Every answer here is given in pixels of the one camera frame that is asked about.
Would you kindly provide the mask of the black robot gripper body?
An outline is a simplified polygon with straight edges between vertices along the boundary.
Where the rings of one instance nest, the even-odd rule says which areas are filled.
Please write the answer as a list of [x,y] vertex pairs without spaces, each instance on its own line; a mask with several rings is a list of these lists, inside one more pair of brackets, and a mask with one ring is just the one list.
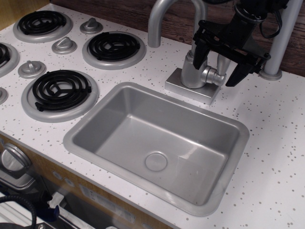
[[228,24],[201,20],[193,40],[205,41],[210,51],[221,54],[237,64],[249,64],[249,73],[254,73],[260,71],[271,58],[271,55],[252,37],[255,27],[256,24],[244,20],[232,20]]

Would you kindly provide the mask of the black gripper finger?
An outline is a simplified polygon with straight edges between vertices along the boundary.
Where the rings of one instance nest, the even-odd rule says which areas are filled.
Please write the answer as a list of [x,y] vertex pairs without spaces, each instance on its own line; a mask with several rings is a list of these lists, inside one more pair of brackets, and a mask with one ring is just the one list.
[[206,59],[207,55],[209,54],[210,48],[203,40],[199,40],[195,42],[195,44],[196,44],[196,48],[193,58],[193,65],[195,69],[199,70],[204,60]]
[[250,72],[250,65],[247,63],[239,63],[231,76],[229,77],[225,86],[234,87],[240,83]]

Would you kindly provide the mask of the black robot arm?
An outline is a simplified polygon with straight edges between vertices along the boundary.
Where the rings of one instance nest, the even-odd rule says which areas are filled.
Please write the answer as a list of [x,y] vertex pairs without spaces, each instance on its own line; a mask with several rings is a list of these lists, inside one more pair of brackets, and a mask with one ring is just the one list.
[[210,51],[237,63],[226,83],[236,86],[251,73],[259,73],[262,66],[271,58],[252,37],[256,26],[261,29],[269,13],[275,15],[278,30],[273,34],[262,34],[266,39],[277,36],[282,27],[281,9],[286,9],[286,0],[240,0],[235,6],[235,14],[228,24],[200,20],[199,29],[193,40],[196,44],[193,65],[199,69]]

